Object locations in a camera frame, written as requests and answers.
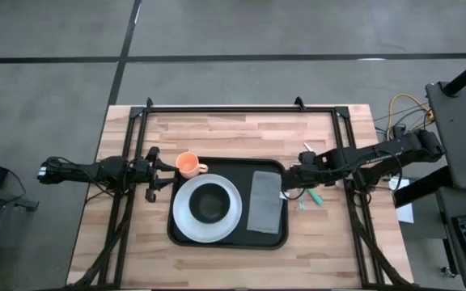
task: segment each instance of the butcher block tabletop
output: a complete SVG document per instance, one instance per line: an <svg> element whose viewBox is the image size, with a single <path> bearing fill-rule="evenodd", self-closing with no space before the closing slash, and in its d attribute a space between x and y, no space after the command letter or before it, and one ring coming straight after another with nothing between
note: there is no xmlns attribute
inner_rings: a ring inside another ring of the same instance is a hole
<svg viewBox="0 0 466 291"><path fill-rule="evenodd" d="M357 147L377 142L368 105L348 105ZM121 155L130 106L111 106L106 117L97 159ZM136 123L131 155L136 145ZM344 126L341 131L348 144ZM336 147L328 113L150 113L142 155L158 146L160 158L175 165L185 151L199 156L271 158L284 167L298 162L306 142L317 154ZM162 178L173 173L161 173ZM122 288L355 288L360 287L354 241L342 188L314 189L323 199L317 205L304 195L304 209L289 201L289 238L274 251L180 247L167 236L172 186L145 200L146 185L137 187L129 231ZM88 196L100 190L91 186ZM104 246L112 198L89 201L82 215L67 283L74 283L91 266ZM395 206L389 191L372 193L371 216L377 243L394 268L413 281ZM108 281L114 274L113 252ZM370 282L375 282L371 257L365 249Z"/></svg>

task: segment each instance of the gray floor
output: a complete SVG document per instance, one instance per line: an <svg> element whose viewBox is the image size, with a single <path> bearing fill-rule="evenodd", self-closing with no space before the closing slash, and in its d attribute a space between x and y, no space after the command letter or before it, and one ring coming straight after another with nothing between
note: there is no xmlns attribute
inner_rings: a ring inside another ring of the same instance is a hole
<svg viewBox="0 0 466 291"><path fill-rule="evenodd" d="M0 57L119 56L132 6L0 0ZM466 0L143 0L130 49L134 56L263 53L466 53ZM44 186L36 171L50 155L95 157L116 67L0 65L0 165L40 200L36 213L14 213L0 250L0 290L63 285L87 185ZM395 94L425 102L427 83L465 68L466 59L128 64L117 103L290 103L301 96L368 103L381 117ZM413 105L399 99L396 111ZM422 177L442 164L410 166L405 175ZM463 288L438 274L447 264L440 241L410 226L403 232L418 284Z"/></svg>

